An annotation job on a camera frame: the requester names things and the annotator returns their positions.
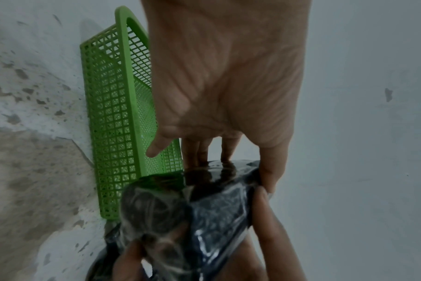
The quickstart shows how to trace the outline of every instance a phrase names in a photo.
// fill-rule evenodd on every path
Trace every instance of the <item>green plastic basket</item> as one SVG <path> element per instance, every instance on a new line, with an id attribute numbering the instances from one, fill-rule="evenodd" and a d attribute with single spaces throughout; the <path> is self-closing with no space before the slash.
<path id="1" fill-rule="evenodd" d="M 126 7 L 116 23 L 80 45 L 101 216 L 117 220 L 123 188 L 145 175 L 183 169 L 178 140 L 159 156 L 145 151 L 157 128 L 149 40 Z"/>

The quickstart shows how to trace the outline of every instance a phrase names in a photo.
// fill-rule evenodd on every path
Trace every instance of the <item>transparent plastic wrap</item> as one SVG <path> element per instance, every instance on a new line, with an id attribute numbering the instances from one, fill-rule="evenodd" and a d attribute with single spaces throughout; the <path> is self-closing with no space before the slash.
<path id="1" fill-rule="evenodd" d="M 140 178 L 122 193 L 121 225 L 107 236 L 108 249 L 117 256 L 115 249 L 139 240 L 153 281 L 213 280 L 251 225 L 258 165 L 215 161 Z"/>

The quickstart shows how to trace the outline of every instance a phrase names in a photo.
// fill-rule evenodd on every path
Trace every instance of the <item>white wall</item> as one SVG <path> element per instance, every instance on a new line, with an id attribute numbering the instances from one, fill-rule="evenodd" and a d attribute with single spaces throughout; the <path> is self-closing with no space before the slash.
<path id="1" fill-rule="evenodd" d="M 30 84 L 60 88 L 49 71 L 71 88 L 48 93 L 64 93 L 70 125 L 44 110 L 38 118 L 34 100 L 0 97 L 0 126 L 72 138 L 90 155 L 78 45 L 111 25 L 123 4 L 146 26 L 136 1 L 0 1 L 0 61 L 14 49 Z M 421 0 L 314 0 L 307 50 L 296 134 L 273 208 L 310 280 L 421 281 Z M 4 93 L 24 83 L 0 63 Z M 13 113 L 20 124 L 2 115 Z M 235 159 L 256 158 L 244 139 Z M 58 273 L 61 280 L 69 279 Z"/>

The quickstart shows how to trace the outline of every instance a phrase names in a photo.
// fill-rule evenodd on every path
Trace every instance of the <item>green basket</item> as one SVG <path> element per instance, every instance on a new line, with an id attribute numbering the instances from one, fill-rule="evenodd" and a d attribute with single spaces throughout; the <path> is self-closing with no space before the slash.
<path id="1" fill-rule="evenodd" d="M 145 151 L 157 123 L 149 40 L 126 7 L 116 24 L 80 45 L 101 216 L 119 219 L 123 188 L 136 179 L 183 169 L 178 140 L 155 158 Z"/>

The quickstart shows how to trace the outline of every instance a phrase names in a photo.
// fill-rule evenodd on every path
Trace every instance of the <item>plastic bag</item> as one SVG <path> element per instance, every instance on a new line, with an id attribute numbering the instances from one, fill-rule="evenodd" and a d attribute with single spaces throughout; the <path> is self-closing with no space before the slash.
<path id="1" fill-rule="evenodd" d="M 122 193 L 119 251 L 139 240 L 153 281 L 211 281 L 251 225 L 258 161 L 140 178 Z"/>

